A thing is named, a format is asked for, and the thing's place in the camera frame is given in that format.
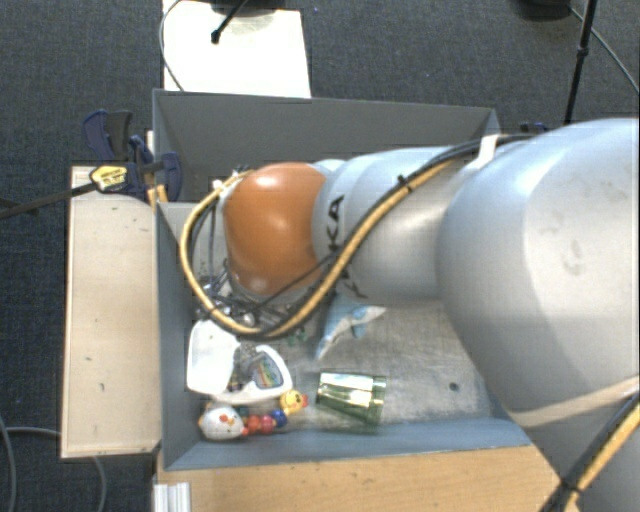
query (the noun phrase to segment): colorful toy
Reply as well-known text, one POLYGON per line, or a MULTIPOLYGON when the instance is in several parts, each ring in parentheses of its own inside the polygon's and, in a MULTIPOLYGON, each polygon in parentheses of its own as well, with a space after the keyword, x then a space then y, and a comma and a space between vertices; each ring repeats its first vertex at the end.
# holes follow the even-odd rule
POLYGON ((187 386, 236 406, 278 398, 293 382, 276 350, 241 344, 211 320, 200 320, 189 340, 187 386))
POLYGON ((230 406, 207 406, 198 425, 207 439, 224 441, 240 436, 272 434, 276 428, 284 427, 288 416, 301 411, 309 404, 307 395, 292 389, 280 397, 281 409, 274 409, 269 414, 250 414, 246 406, 233 409, 230 406))
POLYGON ((249 434, 238 412, 228 405, 215 407, 209 403, 198 426, 204 436, 212 441, 226 441, 249 434))
POLYGON ((378 318, 386 308, 358 302, 338 293, 331 301, 324 335, 316 349, 316 359, 322 359, 341 339, 341 335, 351 329, 354 338, 364 336, 367 324, 378 318))
POLYGON ((292 389, 280 397, 280 407, 286 416, 293 414, 309 405, 309 397, 292 389))

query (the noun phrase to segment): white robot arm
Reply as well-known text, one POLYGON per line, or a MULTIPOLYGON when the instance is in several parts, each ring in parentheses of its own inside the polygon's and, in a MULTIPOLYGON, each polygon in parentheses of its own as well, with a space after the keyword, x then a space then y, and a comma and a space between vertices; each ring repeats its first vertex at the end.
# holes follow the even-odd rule
MULTIPOLYGON (((488 386, 570 475, 637 400, 638 120, 497 140, 488 163, 471 161, 477 147, 411 148, 239 175, 222 208, 245 305, 205 292, 188 261, 220 190, 187 222, 183 267, 216 321, 258 339, 333 290, 377 307, 441 299, 488 386)), ((638 463, 636 436, 589 491, 593 510, 640 503, 638 463)))

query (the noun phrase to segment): blue clamp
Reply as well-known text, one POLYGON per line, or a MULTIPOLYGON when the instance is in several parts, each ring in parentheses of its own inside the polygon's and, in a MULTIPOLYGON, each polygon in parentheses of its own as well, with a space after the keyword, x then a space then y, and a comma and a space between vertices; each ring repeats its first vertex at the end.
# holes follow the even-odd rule
POLYGON ((153 153, 142 137, 129 137, 131 117, 131 112, 127 111, 97 110, 87 116, 82 124, 85 142, 96 153, 100 162, 122 162, 120 167, 126 168, 126 186, 102 186, 98 190, 102 193, 124 194, 147 202, 147 192, 153 185, 145 181, 144 175, 153 174, 155 185, 164 185, 169 201, 177 201, 182 189, 182 167, 178 154, 168 152, 162 155, 160 161, 154 162, 153 153), (129 157, 129 148, 133 150, 133 159, 129 157))

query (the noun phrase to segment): yellow cable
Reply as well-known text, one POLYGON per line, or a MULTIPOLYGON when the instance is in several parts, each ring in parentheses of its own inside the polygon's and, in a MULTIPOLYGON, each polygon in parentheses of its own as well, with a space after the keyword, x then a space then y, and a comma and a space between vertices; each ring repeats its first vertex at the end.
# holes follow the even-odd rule
POLYGON ((184 227, 182 228, 182 235, 180 236, 179 243, 179 254, 180 254, 180 263, 182 265, 182 271, 184 272, 185 277, 187 278, 187 282, 193 293, 196 294, 200 302, 207 308, 207 311, 213 316, 216 320, 226 325, 230 329, 233 329, 241 334, 255 334, 259 332, 257 328, 247 327, 243 324, 240 324, 225 315, 222 311, 216 308, 216 305, 211 302, 211 299, 207 296, 200 283, 196 279, 196 276, 193 274, 193 270, 191 269, 191 262, 189 261, 189 237, 191 236, 191 231, 193 226, 195 225, 198 217, 202 214, 202 212, 209 206, 213 201, 217 200, 222 194, 223 190, 227 187, 233 185, 236 181, 243 179, 247 174, 252 171, 246 171, 240 174, 236 174, 227 179, 222 187, 216 188, 213 192, 207 195, 200 203, 196 205, 196 207, 191 211, 191 214, 187 218, 184 223, 184 227))
POLYGON ((640 404, 637 404, 633 410, 622 420, 622 422, 615 429, 609 440, 604 444, 602 449, 591 460, 591 463, 585 468, 582 476, 578 480, 576 485, 577 491, 573 491, 567 500, 565 510, 572 505, 576 505, 576 502, 580 498, 580 493, 583 492, 600 474, 602 469, 609 463, 613 456, 618 453, 624 443, 631 437, 633 432, 640 425, 640 404))
MULTIPOLYGON (((424 185, 431 178, 440 173, 445 167, 447 167, 450 163, 450 160, 447 160, 443 163, 440 163, 433 168, 425 171, 424 173, 419 174, 418 176, 412 178, 407 181, 406 186, 398 189, 395 193, 393 193, 388 199, 386 199, 382 204, 377 206, 373 212, 364 220, 364 222, 359 226, 357 231, 352 236, 351 240, 345 245, 342 252, 338 256, 336 262, 333 264, 329 273, 322 280, 320 286, 316 289, 316 291, 309 297, 307 302, 300 308, 300 310, 293 315, 287 322, 285 322, 282 326, 277 329, 267 333, 264 337, 266 338, 276 338, 279 335, 287 332, 293 326, 295 326, 299 321, 303 320, 308 314, 310 314, 322 301, 324 296, 330 291, 331 287, 338 281, 345 267, 351 261, 351 257, 358 250, 360 244, 364 241, 369 232, 375 227, 375 225, 387 214, 389 211, 394 208, 402 199, 404 199, 409 193, 415 189, 424 185)), ((180 238, 180 262, 182 264, 182 270, 187 278, 189 286, 193 289, 193 292, 196 294, 200 302, 206 307, 207 311, 220 323, 227 326, 228 328, 234 330, 239 334, 251 335, 258 334, 260 332, 259 328, 256 327, 247 327, 246 325, 240 324, 233 320, 231 317, 224 314, 218 308, 216 308, 215 304, 211 301, 211 299, 207 296, 204 289, 198 283, 195 275, 193 274, 193 270, 191 269, 191 262, 189 262, 188 258, 188 246, 189 246, 189 237, 191 235, 191 231, 193 226, 195 225, 198 217, 202 214, 202 212, 209 206, 213 201, 218 199, 222 190, 236 181, 243 179, 248 173, 253 171, 247 171, 245 173, 241 173, 235 176, 232 176, 227 181, 224 182, 223 187, 214 190, 208 196, 206 196, 196 207, 192 210, 191 214, 187 218, 187 221, 184 224, 184 228, 182 230, 182 236, 180 238)))
POLYGON ((320 286, 316 289, 316 291, 311 295, 309 300, 300 308, 295 315, 293 315, 286 323, 280 326, 278 329, 268 333, 269 338, 277 337, 278 335, 285 333, 291 327, 293 327, 297 322, 303 319, 306 315, 308 315, 313 309, 320 303, 323 297, 329 292, 331 287, 336 283, 336 281, 342 275, 343 270, 349 264, 351 260, 351 256, 356 252, 362 241, 369 234, 369 232, 373 229, 373 227, 384 217, 394 206, 396 206, 402 199, 404 199, 412 189, 417 188, 431 178, 433 178, 436 174, 438 174, 442 169, 447 167, 449 162, 446 161, 441 163, 432 169, 418 175, 411 181, 407 182, 407 186, 400 188, 397 190, 389 199, 384 201, 381 205, 379 205, 362 223, 362 225, 358 228, 358 230, 354 233, 351 240, 344 247, 342 253, 331 267, 331 270, 322 281, 320 286))

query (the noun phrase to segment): small toy figure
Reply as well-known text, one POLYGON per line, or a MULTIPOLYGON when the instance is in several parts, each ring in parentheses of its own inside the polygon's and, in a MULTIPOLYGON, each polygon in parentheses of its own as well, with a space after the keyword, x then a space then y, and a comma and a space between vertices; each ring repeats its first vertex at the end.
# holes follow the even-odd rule
POLYGON ((287 391, 280 397, 280 407, 282 407, 285 416, 298 412, 307 405, 309 405, 309 397, 295 389, 287 391))
POLYGON ((354 338, 364 336, 367 324, 385 311, 386 308, 362 304, 338 293, 329 306, 324 335, 316 349, 316 359, 321 360, 349 329, 354 338))
POLYGON ((249 435, 249 429, 244 426, 238 412, 228 405, 215 407, 209 403, 198 426, 205 437, 212 441, 226 441, 249 435))

